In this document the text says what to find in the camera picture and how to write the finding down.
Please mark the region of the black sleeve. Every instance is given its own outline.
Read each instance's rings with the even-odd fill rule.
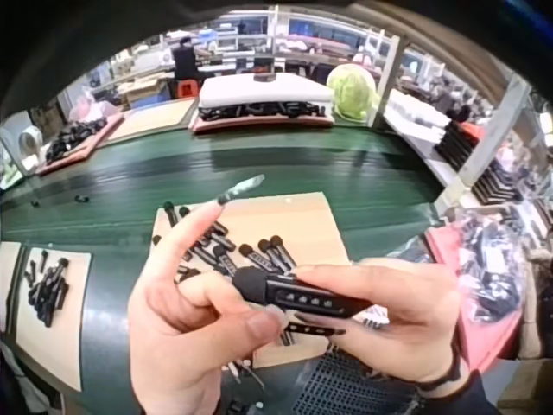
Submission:
[[[455,395],[442,399],[428,399],[423,403],[421,415],[500,415],[488,402],[482,378],[478,372],[471,374],[465,387]]]

